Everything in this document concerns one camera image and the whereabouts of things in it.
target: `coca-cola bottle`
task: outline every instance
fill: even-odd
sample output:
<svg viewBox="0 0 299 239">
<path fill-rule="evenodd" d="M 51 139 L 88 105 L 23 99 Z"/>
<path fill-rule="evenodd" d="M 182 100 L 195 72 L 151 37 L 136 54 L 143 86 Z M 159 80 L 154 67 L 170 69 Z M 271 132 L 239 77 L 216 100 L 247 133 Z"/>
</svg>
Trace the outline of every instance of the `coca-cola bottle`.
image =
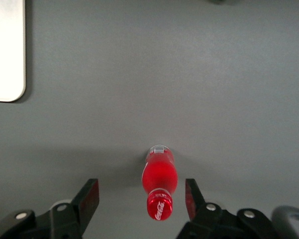
<svg viewBox="0 0 299 239">
<path fill-rule="evenodd" d="M 167 219 L 173 210 L 171 195 L 177 187 L 178 176 L 174 157 L 163 145 L 152 147 L 146 157 L 142 183 L 148 194 L 147 211 L 155 220 Z"/>
</svg>

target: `gray surface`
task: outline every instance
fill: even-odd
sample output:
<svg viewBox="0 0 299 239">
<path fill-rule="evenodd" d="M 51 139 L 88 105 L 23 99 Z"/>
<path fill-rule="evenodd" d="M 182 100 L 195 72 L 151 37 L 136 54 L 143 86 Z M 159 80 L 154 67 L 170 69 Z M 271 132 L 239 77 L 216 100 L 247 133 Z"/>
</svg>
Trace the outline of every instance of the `gray surface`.
<svg viewBox="0 0 299 239">
<path fill-rule="evenodd" d="M 0 219 L 100 180 L 93 238 L 174 238 L 184 180 L 232 213 L 299 207 L 299 0 L 34 1 L 27 90 L 0 103 Z M 152 221 L 147 150 L 175 153 L 174 213 Z"/>
</svg>

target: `bottle label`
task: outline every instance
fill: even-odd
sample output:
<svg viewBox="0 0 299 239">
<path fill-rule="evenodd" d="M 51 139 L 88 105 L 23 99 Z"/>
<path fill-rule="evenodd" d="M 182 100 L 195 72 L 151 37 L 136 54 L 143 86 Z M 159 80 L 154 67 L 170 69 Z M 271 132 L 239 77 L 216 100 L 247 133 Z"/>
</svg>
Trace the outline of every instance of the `bottle label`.
<svg viewBox="0 0 299 239">
<path fill-rule="evenodd" d="M 163 213 L 164 206 L 165 206 L 165 203 L 161 203 L 161 202 L 158 203 L 158 205 L 157 205 L 157 213 L 155 214 L 155 218 L 157 220 L 161 219 L 161 215 Z"/>
</svg>

